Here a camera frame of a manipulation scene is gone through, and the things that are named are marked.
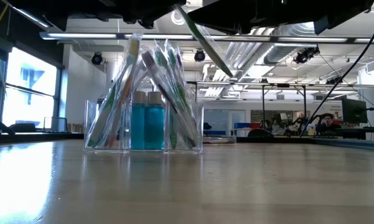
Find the blue bottle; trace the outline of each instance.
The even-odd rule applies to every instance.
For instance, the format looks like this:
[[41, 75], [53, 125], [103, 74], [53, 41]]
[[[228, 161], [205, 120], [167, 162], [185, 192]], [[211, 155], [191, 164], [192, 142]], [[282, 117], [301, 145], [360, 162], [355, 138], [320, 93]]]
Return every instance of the blue bottle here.
[[164, 149], [164, 108], [162, 94], [148, 93], [148, 103], [145, 107], [145, 149]]
[[147, 96], [143, 91], [135, 91], [131, 107], [131, 149], [144, 149], [144, 119]]

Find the black wire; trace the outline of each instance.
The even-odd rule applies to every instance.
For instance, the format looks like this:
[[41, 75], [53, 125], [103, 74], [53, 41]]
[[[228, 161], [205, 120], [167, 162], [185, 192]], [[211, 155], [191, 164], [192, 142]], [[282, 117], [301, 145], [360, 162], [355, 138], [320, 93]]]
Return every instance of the black wire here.
[[[336, 73], [337, 74], [337, 72], [336, 72], [336, 70], [334, 70], [334, 68], [332, 67], [332, 66], [330, 66], [330, 64], [324, 59], [324, 61], [325, 61], [325, 63], [334, 71], [334, 73]], [[368, 103], [370, 103], [370, 104], [372, 104], [372, 106], [374, 106], [374, 104], [371, 102], [371, 101], [369, 101], [368, 99], [366, 99], [365, 98], [365, 96], [363, 96], [361, 93], [359, 93], [354, 87], [352, 87], [352, 86], [350, 86], [354, 91], [356, 91], [360, 96], [362, 96], [362, 98], [364, 98], [364, 100], [366, 100], [366, 101], [368, 101]]]
[[[335, 90], [335, 88], [337, 87], [337, 85], [351, 72], [351, 70], [357, 65], [358, 61], [361, 60], [361, 58], [363, 57], [363, 55], [367, 52], [367, 50], [369, 49], [369, 46], [371, 46], [372, 42], [374, 40], [374, 33], [371, 37], [371, 39], [369, 40], [368, 44], [365, 46], [364, 50], [362, 51], [362, 53], [360, 54], [360, 56], [358, 56], [358, 58], [356, 59], [356, 61], [353, 63], [353, 65], [342, 75], [341, 78], [339, 78], [335, 85], [332, 87], [332, 89], [330, 89], [330, 91], [328, 92], [328, 94], [325, 96], [325, 98], [322, 100], [322, 102], [320, 103], [320, 105], [317, 107], [317, 109], [314, 111], [314, 113], [311, 115], [311, 118], [309, 119], [309, 121], [316, 115], [316, 113], [319, 111], [319, 108], [325, 103], [326, 99], [330, 96], [330, 94]], [[301, 134], [300, 134], [300, 138], [301, 136], [303, 136], [303, 133], [304, 131], [307, 129], [309, 123], [307, 122], [307, 124], [304, 126], [304, 129], [302, 130]]]

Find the ceiling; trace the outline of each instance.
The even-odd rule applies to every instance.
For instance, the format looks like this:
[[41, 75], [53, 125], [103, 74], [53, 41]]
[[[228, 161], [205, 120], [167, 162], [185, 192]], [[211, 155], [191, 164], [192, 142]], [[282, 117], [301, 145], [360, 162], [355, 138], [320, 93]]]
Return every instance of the ceiling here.
[[[184, 9], [192, 11], [201, 6], [201, 1], [190, 1]], [[153, 30], [145, 30], [138, 24], [125, 24], [121, 19], [110, 19], [109, 22], [102, 22], [97, 19], [69, 19], [67, 22], [66, 32], [122, 32], [122, 33], [133, 33], [133, 32], [145, 32], [145, 33], [158, 33], [158, 34], [189, 34], [188, 27], [180, 20], [180, 16], [176, 12], [171, 12], [155, 22], [155, 28]], [[208, 32], [212, 35], [221, 34], [218, 31], [208, 29]], [[324, 31], [321, 36], [326, 37], [370, 37], [374, 32], [374, 13], [361, 13], [360, 15], [352, 18], [351, 20], [344, 22], [338, 27], [332, 30]], [[154, 48], [154, 41], [143, 41], [144, 45]], [[192, 41], [175, 41], [174, 45], [178, 45], [183, 53], [184, 69], [188, 72], [186, 78], [193, 81], [201, 81], [202, 70], [205, 64], [213, 64], [210, 58], [204, 62], [195, 62], [194, 54], [197, 49], [202, 47], [198, 42]], [[224, 57], [229, 46], [229, 42], [217, 42], [217, 52], [220, 56]], [[122, 56], [122, 47], [125, 47], [125, 40], [80, 40], [74, 45], [74, 49], [79, 53], [85, 55], [93, 55], [95, 51], [102, 51], [103, 56], [109, 62], [115, 62]], [[360, 55], [364, 45], [330, 45], [320, 44], [320, 54], [323, 58], [332, 66], [333, 69], [337, 70], [340, 68], [342, 71], [346, 71], [349, 65], [351, 65], [355, 58]], [[315, 56], [312, 60], [308, 61], [304, 65], [297, 67], [295, 63], [292, 63], [292, 58], [296, 54], [291, 54], [281, 62], [281, 66], [274, 67], [268, 71], [271, 74], [268, 78], [269, 82], [316, 82], [318, 78], [322, 77], [330, 72], [330, 68], [323, 58], [319, 55]], [[374, 60], [374, 45], [371, 46], [366, 52], [363, 60], [356, 66], [350, 75], [345, 79], [347, 82], [354, 83], [357, 81], [357, 68], [365, 66], [365, 63]]]

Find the clear acrylic holder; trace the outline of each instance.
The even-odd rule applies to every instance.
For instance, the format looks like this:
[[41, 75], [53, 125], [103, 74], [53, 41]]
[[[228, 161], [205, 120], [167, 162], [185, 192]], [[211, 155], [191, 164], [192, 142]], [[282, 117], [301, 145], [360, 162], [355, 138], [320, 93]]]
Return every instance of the clear acrylic holder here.
[[170, 106], [165, 108], [164, 117], [164, 148], [163, 149], [132, 149], [131, 148], [131, 110], [132, 107], [128, 107], [127, 110], [122, 111], [121, 127], [119, 129], [119, 134], [115, 139], [114, 146], [108, 148], [105, 146], [98, 147], [88, 147], [87, 146], [87, 136], [89, 130], [98, 116], [99, 105], [92, 101], [86, 101], [85, 105], [85, 142], [84, 151], [86, 152], [111, 152], [111, 153], [178, 153], [178, 154], [200, 154], [203, 151], [203, 105], [192, 103], [192, 112], [194, 113], [197, 128], [197, 142], [195, 147], [187, 147], [180, 134], [177, 135], [177, 145], [175, 147], [171, 146], [170, 140]]

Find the security camera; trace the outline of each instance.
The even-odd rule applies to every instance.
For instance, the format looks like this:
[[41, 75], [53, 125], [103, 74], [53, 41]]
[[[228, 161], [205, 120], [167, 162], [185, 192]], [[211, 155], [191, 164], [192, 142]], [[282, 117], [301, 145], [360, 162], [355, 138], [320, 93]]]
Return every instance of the security camera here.
[[196, 62], [203, 62], [205, 60], [205, 53], [203, 50], [197, 50], [194, 59]]
[[104, 63], [104, 58], [101, 52], [95, 52], [94, 56], [91, 58], [91, 62], [94, 65], [102, 65]]

